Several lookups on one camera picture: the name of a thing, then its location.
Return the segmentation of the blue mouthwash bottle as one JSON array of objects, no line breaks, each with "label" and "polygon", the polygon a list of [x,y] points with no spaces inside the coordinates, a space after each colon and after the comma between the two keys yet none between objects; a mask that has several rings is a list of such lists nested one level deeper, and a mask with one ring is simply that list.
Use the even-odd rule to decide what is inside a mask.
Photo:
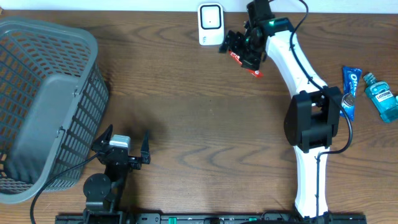
[{"label": "blue mouthwash bottle", "polygon": [[381,119],[385,123],[397,120],[397,98],[390,91],[390,86],[372,73],[366,74],[363,79],[367,85],[365,94],[374,103]]}]

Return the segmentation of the red Nescafe stick packet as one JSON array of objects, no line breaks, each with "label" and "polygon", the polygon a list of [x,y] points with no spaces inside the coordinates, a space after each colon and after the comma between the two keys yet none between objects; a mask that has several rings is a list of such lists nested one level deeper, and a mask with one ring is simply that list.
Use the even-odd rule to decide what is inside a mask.
[{"label": "red Nescafe stick packet", "polygon": [[250,67],[249,65],[243,64],[243,62],[240,60],[240,56],[236,53],[234,53],[232,50],[228,50],[229,55],[234,58],[236,62],[239,63],[239,65],[246,69],[252,76],[256,78],[262,78],[264,75],[261,71],[255,70],[254,68]]}]

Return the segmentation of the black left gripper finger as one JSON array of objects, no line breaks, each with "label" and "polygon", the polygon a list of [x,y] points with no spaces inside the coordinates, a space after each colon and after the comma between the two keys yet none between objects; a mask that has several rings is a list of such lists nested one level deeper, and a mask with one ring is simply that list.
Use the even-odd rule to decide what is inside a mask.
[{"label": "black left gripper finger", "polygon": [[101,134],[92,143],[91,149],[93,151],[102,151],[110,142],[113,132],[113,125],[110,124],[103,134]]},{"label": "black left gripper finger", "polygon": [[149,131],[147,130],[144,135],[144,139],[141,146],[141,158],[142,159],[149,159],[150,152],[149,152]]}]

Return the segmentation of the blue Oreo cookie pack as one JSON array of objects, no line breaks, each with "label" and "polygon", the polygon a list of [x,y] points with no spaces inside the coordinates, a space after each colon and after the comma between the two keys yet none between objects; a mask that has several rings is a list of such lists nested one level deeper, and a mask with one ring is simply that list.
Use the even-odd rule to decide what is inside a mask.
[{"label": "blue Oreo cookie pack", "polygon": [[343,97],[341,106],[346,111],[350,121],[354,121],[356,90],[361,78],[360,68],[343,67]]}]

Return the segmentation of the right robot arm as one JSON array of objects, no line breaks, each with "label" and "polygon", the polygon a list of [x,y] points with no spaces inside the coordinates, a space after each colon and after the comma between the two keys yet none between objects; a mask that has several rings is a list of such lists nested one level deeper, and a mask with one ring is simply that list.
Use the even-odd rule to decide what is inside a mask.
[{"label": "right robot arm", "polygon": [[327,155],[338,131],[341,92],[329,87],[314,71],[297,37],[297,27],[286,17],[276,17],[269,1],[251,1],[245,33],[229,31],[219,51],[233,53],[251,72],[271,59],[284,79],[291,101],[284,118],[284,133],[297,160],[299,219],[329,223],[325,196]]}]

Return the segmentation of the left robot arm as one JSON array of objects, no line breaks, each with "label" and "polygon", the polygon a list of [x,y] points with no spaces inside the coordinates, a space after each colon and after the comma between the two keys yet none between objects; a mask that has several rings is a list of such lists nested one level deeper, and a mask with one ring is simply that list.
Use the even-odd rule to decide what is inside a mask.
[{"label": "left robot arm", "polygon": [[143,164],[150,164],[149,132],[146,131],[140,156],[131,156],[131,138],[113,135],[109,125],[92,145],[97,159],[105,166],[103,173],[87,178],[83,186],[86,208],[83,211],[84,223],[134,223],[134,216],[119,209],[119,203],[126,186],[128,175],[140,170]]}]

